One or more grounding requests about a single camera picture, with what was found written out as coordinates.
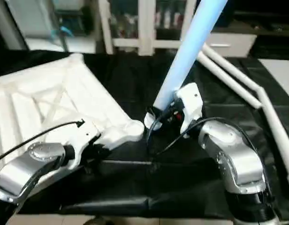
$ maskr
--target white plastic part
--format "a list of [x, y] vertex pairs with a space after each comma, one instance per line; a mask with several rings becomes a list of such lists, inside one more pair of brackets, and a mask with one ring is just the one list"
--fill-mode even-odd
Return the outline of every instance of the white plastic part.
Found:
[[261, 102], [259, 102], [250, 92], [243, 88], [238, 82], [236, 82], [231, 76], [229, 76], [224, 70], [222, 70], [202, 52], [198, 54], [197, 60], [203, 66], [208, 68], [221, 81], [223, 81], [228, 87], [230, 87], [235, 93], [237, 93], [246, 102], [248, 102], [252, 107], [255, 109], [259, 109], [261, 107]]
[[[144, 117], [144, 125], [145, 125], [145, 127], [148, 128], [148, 129], [150, 129], [150, 127], [151, 127], [151, 125], [153, 124], [153, 122], [155, 121], [155, 119], [156, 119], [156, 118], [155, 118], [152, 114], [146, 113], [146, 114], [145, 114], [145, 117]], [[154, 126], [153, 130], [158, 130], [158, 129], [160, 129], [161, 126], [162, 126], [162, 123], [158, 122], [158, 123]]]
[[[270, 126], [270, 129], [273, 133], [274, 139], [276, 141], [276, 144], [278, 146], [280, 155], [283, 159], [285, 168], [288, 173], [288, 182], [289, 182], [289, 137], [270, 101], [268, 98], [265, 90], [263, 87], [259, 86], [256, 84], [253, 80], [251, 80], [247, 75], [245, 75], [243, 72], [241, 72], [239, 69], [237, 69], [234, 65], [232, 65], [230, 62], [228, 62], [226, 59], [221, 57], [218, 53], [216, 53], [213, 49], [208, 47], [207, 45], [204, 45], [203, 47], [203, 52], [209, 56], [212, 60], [217, 62], [222, 68], [227, 70], [228, 72], [231, 73], [234, 77], [236, 77], [240, 82], [245, 84], [248, 88], [256, 91], [257, 96], [262, 103], [262, 109], [265, 113], [267, 122]], [[216, 74], [214, 72], [214, 68], [205, 65], [207, 69], [209, 69], [211, 72]]]
[[99, 131], [90, 121], [82, 124], [82, 126], [72, 134], [72, 137], [66, 143], [67, 145], [71, 145], [75, 150], [75, 158], [67, 164], [69, 170], [74, 170], [79, 166], [83, 150], [89, 145], [89, 142], [97, 136], [99, 136]]
[[[0, 155], [47, 128], [81, 118], [95, 126], [101, 133], [98, 142], [110, 149], [138, 141], [144, 131], [91, 73], [81, 54], [0, 77]], [[65, 144], [77, 130], [76, 125], [61, 127], [35, 141]], [[121, 136], [115, 137], [114, 130]], [[29, 145], [1, 160], [0, 170]], [[63, 168], [47, 174], [34, 193], [71, 172]]]
[[193, 120], [202, 117], [203, 100], [196, 83], [185, 85], [177, 91], [176, 95], [184, 104], [184, 121], [180, 130], [181, 134], [188, 128]]

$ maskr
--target cabinet handle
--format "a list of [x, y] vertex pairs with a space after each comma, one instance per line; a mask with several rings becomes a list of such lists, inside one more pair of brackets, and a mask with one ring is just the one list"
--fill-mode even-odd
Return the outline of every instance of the cabinet handle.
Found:
[[231, 44], [210, 44], [210, 47], [229, 48]]

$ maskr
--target blue pipe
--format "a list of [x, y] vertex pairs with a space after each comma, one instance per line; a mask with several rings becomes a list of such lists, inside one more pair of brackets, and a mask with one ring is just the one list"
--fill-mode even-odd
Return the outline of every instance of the blue pipe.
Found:
[[153, 106], [164, 110], [173, 100], [226, 3], [227, 0], [201, 0]]

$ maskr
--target black cable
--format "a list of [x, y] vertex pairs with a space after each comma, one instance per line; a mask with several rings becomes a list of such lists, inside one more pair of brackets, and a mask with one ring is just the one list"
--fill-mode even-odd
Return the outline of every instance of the black cable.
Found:
[[191, 124], [184, 132], [182, 132], [178, 137], [176, 137], [164, 150], [157, 152], [155, 154], [155, 156], [157, 157], [157, 156], [163, 154], [164, 152], [166, 152], [170, 147], [172, 147], [180, 138], [182, 138], [185, 134], [187, 134], [191, 129], [193, 129], [193, 128], [195, 128], [195, 127], [199, 126], [200, 124], [205, 123], [207, 121], [217, 120], [217, 119], [223, 119], [223, 118], [222, 117], [209, 117], [209, 118], [202, 119], [202, 120], [199, 120], [198, 122]]
[[267, 175], [267, 172], [266, 172], [266, 168], [265, 168], [265, 164], [263, 162], [263, 160], [261, 159], [259, 153], [257, 152], [257, 149], [256, 147], [254, 146], [254, 144], [252, 143], [252, 141], [250, 140], [249, 136], [247, 135], [247, 133], [241, 128], [239, 127], [237, 124], [223, 118], [223, 117], [209, 117], [209, 118], [206, 118], [206, 119], [202, 119], [202, 120], [199, 120], [193, 124], [191, 124], [184, 132], [182, 132], [178, 137], [176, 137], [164, 150], [160, 151], [160, 152], [157, 152], [155, 154], [155, 157], [163, 154], [164, 152], [166, 152], [169, 148], [171, 148], [180, 138], [182, 138], [185, 134], [187, 134], [190, 130], [192, 130], [193, 128], [201, 125], [202, 123], [205, 123], [207, 121], [211, 121], [211, 120], [217, 120], [217, 121], [222, 121], [224, 122], [225, 124], [228, 124], [232, 127], [234, 127], [236, 130], [238, 130], [242, 135], [243, 137], [246, 139], [247, 143], [249, 144], [249, 146], [256, 152], [256, 154], [259, 156], [260, 158], [260, 161], [262, 163], [262, 166], [263, 166], [263, 174], [264, 174], [264, 177], [265, 177], [265, 183], [266, 183], [266, 187], [267, 187], [267, 190], [268, 190], [268, 193], [269, 193], [269, 196], [271, 198], [271, 200], [273, 200], [273, 192], [272, 192], [272, 189], [270, 187], [270, 184], [269, 184], [269, 179], [268, 179], [268, 175]]
[[25, 144], [33, 141], [34, 139], [36, 139], [36, 138], [38, 138], [38, 137], [40, 137], [40, 136], [42, 136], [42, 135], [44, 135], [44, 134], [52, 131], [52, 130], [55, 130], [55, 129], [57, 129], [57, 128], [60, 128], [60, 127], [66, 126], [66, 125], [70, 125], [70, 124], [77, 124], [77, 126], [80, 126], [80, 125], [82, 125], [83, 123], [84, 123], [84, 121], [72, 121], [72, 122], [67, 122], [67, 123], [59, 124], [59, 125], [57, 125], [57, 126], [55, 126], [55, 127], [51, 127], [51, 128], [49, 128], [49, 129], [47, 129], [47, 130], [39, 133], [38, 135], [35, 135], [35, 136], [29, 138], [28, 140], [26, 140], [26, 141], [18, 144], [17, 146], [15, 146], [15, 147], [13, 147], [12, 149], [8, 150], [8, 151], [5, 152], [4, 154], [0, 155], [0, 160], [2, 160], [4, 157], [6, 157], [7, 155], [9, 155], [10, 153], [14, 152], [16, 149], [24, 146]]
[[147, 150], [148, 155], [151, 155], [151, 153], [149, 152], [151, 134], [155, 126], [157, 125], [157, 123], [159, 123], [164, 117], [166, 117], [169, 113], [171, 113], [172, 110], [170, 110], [170, 108], [171, 108], [171, 105], [169, 105], [165, 110], [163, 110], [160, 113], [160, 115], [154, 120], [154, 122], [152, 123], [152, 125], [150, 126], [150, 129], [148, 130], [146, 134], [145, 142], [146, 142], [146, 150]]

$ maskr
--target floor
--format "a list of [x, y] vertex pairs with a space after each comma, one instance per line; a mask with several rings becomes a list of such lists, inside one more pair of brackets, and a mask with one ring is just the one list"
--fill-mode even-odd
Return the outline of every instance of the floor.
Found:
[[[60, 216], [60, 215], [16, 215], [8, 225], [83, 225], [93, 217], [90, 216]], [[112, 217], [115, 225], [232, 225], [231, 221], [202, 219], [146, 219], [139, 217]]]
[[[68, 51], [71, 53], [95, 53], [96, 43], [94, 33], [86, 37], [66, 37]], [[63, 52], [60, 40], [45, 38], [26, 38], [25, 41], [30, 50], [50, 50]]]
[[259, 60], [289, 95], [289, 60]]

